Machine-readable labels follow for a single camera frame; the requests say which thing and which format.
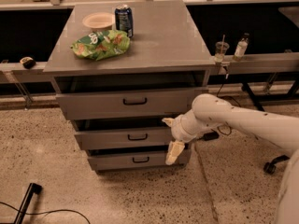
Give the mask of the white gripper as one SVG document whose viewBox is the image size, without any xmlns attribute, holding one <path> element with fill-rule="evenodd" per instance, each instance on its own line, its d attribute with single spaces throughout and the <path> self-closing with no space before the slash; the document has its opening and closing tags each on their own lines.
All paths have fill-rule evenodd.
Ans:
<svg viewBox="0 0 299 224">
<path fill-rule="evenodd" d="M 184 143 L 192 141 L 198 131 L 198 119 L 190 110 L 185 114 L 179 115 L 176 118 L 163 118 L 162 122 L 168 127 L 171 127 L 171 134 L 177 141 L 171 141 L 168 146 L 165 163 L 172 165 L 177 160 L 178 156 L 185 148 Z"/>
</svg>

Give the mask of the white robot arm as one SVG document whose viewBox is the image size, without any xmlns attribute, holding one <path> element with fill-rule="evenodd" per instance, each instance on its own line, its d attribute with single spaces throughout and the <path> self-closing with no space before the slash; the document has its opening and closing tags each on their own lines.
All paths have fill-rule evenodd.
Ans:
<svg viewBox="0 0 299 224">
<path fill-rule="evenodd" d="M 198 95 L 192 108 L 176 118 L 164 118 L 171 129 L 165 163 L 174 164 L 185 145 L 199 135 L 227 125 L 283 149 L 289 156 L 280 190 L 274 224 L 299 224 L 299 118 L 231 105 L 212 94 Z"/>
</svg>

